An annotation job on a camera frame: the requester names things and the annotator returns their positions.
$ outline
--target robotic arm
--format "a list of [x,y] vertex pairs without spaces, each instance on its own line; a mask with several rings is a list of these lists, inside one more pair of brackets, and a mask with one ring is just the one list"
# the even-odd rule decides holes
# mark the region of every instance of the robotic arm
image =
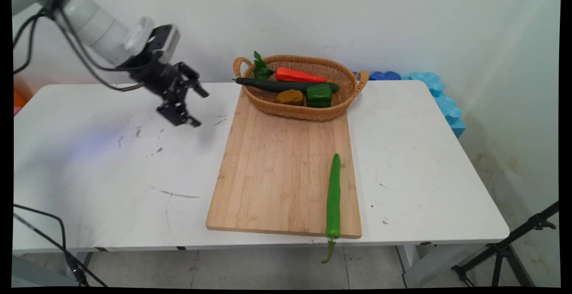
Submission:
[[[157,111],[173,125],[188,123],[197,127],[201,124],[186,109],[186,91],[192,88],[203,98],[209,94],[200,86],[199,75],[192,68],[184,62],[170,64],[180,37],[176,25],[155,27],[151,18],[141,17],[137,25],[129,30],[92,0],[12,0],[12,15],[35,2],[43,6],[41,13],[55,21],[66,38],[66,31],[73,35],[92,64],[102,70],[127,71],[139,83],[127,90],[145,86],[163,98]],[[82,43],[114,68],[98,66]]]

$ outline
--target wooden cutting board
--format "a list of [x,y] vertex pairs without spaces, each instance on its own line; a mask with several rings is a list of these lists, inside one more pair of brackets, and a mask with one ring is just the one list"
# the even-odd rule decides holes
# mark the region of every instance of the wooden cutting board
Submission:
[[341,237],[359,238],[346,113],[324,122],[279,117],[256,109],[241,90],[206,227],[325,236],[335,153],[341,158]]

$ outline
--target light blue foam block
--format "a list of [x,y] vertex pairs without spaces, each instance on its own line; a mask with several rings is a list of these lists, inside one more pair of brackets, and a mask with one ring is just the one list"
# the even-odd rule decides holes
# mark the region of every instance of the light blue foam block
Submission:
[[435,99],[435,102],[437,102],[437,105],[441,109],[441,112],[449,124],[453,124],[457,122],[458,119],[460,119],[463,111],[456,107],[455,100],[448,97],[445,93],[441,93],[441,95],[438,97],[433,97],[433,99]]
[[452,98],[448,97],[443,90],[445,90],[445,84],[441,83],[439,76],[433,73],[412,73],[408,80],[420,80],[425,83],[433,99],[441,109],[441,113],[445,116],[447,123],[453,130],[453,133],[459,139],[461,134],[467,128],[463,121],[461,120],[461,114],[463,111],[456,107],[456,102]]
[[451,126],[451,129],[453,129],[453,133],[455,133],[455,136],[457,137],[457,139],[459,139],[461,134],[467,128],[461,119],[458,119],[457,121],[455,121],[455,123],[452,123],[449,125]]
[[411,73],[408,80],[420,80],[421,82],[425,83],[427,88],[429,88],[429,92],[434,97],[438,97],[443,93],[445,90],[445,84],[442,84],[439,76],[433,73]]

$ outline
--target table leg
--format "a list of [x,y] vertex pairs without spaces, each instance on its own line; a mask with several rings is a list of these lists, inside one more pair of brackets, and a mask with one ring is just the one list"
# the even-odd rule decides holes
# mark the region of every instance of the table leg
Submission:
[[417,252],[415,245],[397,246],[397,249],[405,272],[419,262],[419,253]]
[[403,280],[408,288],[421,287],[438,274],[453,267],[456,263],[459,263],[482,247],[482,244],[438,245],[423,259],[420,259],[406,270],[405,274],[403,274]]

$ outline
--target wicker basket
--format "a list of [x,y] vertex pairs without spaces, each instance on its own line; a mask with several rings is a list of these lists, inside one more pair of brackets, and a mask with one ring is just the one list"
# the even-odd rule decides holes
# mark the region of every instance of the wicker basket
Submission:
[[[364,71],[354,75],[342,64],[324,58],[274,55],[263,58],[263,61],[266,63],[266,66],[273,71],[278,67],[286,67],[315,76],[321,76],[328,82],[334,82],[340,86],[340,90],[332,95],[332,106],[323,109],[307,107],[306,101],[304,101],[303,106],[274,103],[274,98],[278,93],[263,91],[259,88],[253,88],[252,86],[243,87],[243,90],[257,109],[288,118],[327,121],[341,115],[353,101],[353,98],[363,90],[370,76],[368,72]],[[241,76],[240,66],[242,62],[245,62],[248,68]],[[252,72],[255,66],[246,58],[239,57],[235,59],[232,66],[236,77],[253,78]],[[276,80],[276,76],[272,75],[268,80]]]

